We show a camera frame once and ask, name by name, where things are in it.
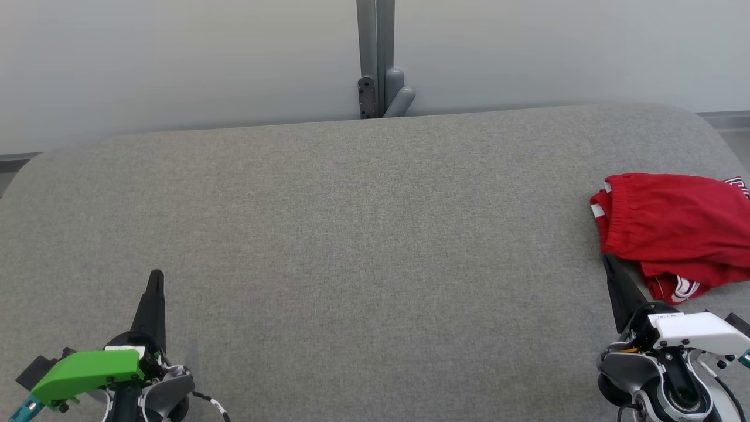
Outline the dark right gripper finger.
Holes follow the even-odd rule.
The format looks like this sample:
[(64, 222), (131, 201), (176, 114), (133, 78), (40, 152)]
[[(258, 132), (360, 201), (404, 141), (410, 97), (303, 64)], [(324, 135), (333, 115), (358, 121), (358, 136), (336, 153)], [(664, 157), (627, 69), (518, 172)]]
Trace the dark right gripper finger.
[(622, 334), (635, 312), (648, 304), (648, 300), (634, 283), (626, 267), (615, 256), (603, 254), (602, 262), (607, 275), (616, 330), (618, 334)]

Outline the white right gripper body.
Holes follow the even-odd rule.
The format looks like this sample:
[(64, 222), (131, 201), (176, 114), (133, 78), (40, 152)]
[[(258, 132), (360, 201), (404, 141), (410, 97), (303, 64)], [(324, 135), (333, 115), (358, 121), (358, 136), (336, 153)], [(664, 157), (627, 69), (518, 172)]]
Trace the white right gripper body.
[(641, 353), (667, 348), (741, 356), (749, 348), (747, 334), (712, 312), (686, 314), (664, 304), (645, 304), (633, 312), (621, 338)]

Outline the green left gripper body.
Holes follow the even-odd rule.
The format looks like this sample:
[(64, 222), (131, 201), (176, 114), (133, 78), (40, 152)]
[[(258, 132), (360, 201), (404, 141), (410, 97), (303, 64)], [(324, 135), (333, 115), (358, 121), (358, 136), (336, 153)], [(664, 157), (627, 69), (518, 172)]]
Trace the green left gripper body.
[(165, 366), (166, 351), (150, 335), (121, 333), (101, 350), (67, 348), (58, 359), (35, 358), (29, 366), (29, 393), (40, 405), (62, 411), (84, 393), (160, 379)]

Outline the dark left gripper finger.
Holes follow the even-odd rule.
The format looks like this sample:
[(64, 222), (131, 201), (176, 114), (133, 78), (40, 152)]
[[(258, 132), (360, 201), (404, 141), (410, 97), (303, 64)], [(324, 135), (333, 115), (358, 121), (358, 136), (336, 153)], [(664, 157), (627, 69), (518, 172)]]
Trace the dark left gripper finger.
[(166, 351), (164, 274), (161, 270), (152, 270), (150, 273), (131, 330), (150, 335), (153, 342), (161, 350)]

